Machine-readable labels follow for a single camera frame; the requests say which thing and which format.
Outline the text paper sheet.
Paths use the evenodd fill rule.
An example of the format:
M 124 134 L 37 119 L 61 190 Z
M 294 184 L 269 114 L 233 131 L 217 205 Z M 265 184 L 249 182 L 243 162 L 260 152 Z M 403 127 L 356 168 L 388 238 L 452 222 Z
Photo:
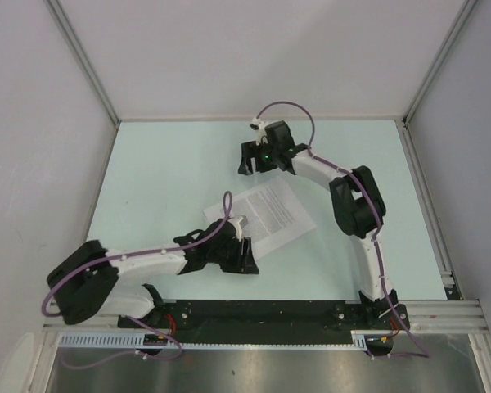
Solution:
M 277 176 L 232 198 L 231 216 L 244 216 L 243 235 L 259 260 L 317 225 L 282 177 Z

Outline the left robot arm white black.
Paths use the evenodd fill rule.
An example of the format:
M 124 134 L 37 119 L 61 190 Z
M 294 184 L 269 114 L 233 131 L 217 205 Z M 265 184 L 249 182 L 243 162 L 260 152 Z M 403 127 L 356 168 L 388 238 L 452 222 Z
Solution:
M 55 315 L 68 326 L 105 314 L 118 317 L 121 328 L 137 322 L 156 327 L 168 310 L 153 278 L 198 272 L 207 264 L 225 273 L 259 274 L 245 225 L 243 216 L 218 219 L 156 251 L 120 255 L 98 240 L 87 241 L 47 276 Z

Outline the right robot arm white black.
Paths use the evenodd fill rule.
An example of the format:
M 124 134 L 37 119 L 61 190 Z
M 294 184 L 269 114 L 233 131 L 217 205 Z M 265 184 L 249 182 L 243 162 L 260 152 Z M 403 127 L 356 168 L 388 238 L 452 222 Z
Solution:
M 256 137 L 241 144 L 238 173 L 249 176 L 280 169 L 330 193 L 337 226 L 357 244 L 362 321 L 370 328 L 381 328 L 397 309 L 398 296 L 386 274 L 378 239 L 386 207 L 371 170 L 365 165 L 344 169 L 317 156 L 309 145 L 295 143 L 283 120 L 269 123 L 254 118 L 250 127 Z

